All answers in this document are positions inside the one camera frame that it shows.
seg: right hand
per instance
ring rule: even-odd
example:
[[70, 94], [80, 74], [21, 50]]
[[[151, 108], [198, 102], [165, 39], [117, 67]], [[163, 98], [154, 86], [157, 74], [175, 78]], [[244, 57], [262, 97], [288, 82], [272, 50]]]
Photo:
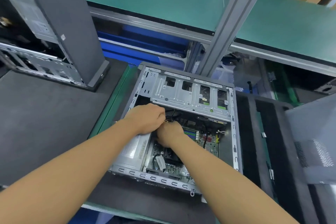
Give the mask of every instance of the right hand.
[[166, 121], [157, 129], [157, 141], [166, 148], [171, 148], [174, 141], [183, 136], [183, 128], [177, 121]]

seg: workbench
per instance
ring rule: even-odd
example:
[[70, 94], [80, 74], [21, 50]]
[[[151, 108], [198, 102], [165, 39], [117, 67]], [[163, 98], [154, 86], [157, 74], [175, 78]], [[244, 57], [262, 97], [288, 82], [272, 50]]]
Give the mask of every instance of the workbench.
[[[209, 44], [229, 0], [87, 0], [93, 16]], [[336, 10], [300, 0], [258, 0], [232, 43], [283, 64], [336, 75]]]
[[[9, 186], [121, 118], [140, 69], [108, 60], [111, 68], [95, 93], [13, 71], [0, 78], [0, 185]], [[288, 108], [287, 103], [237, 92], [243, 173], [300, 223], [313, 224], [317, 217], [284, 113]], [[270, 138], [269, 158], [279, 181], [275, 187], [257, 112]], [[111, 172], [83, 207], [160, 223], [216, 222], [200, 195]]]

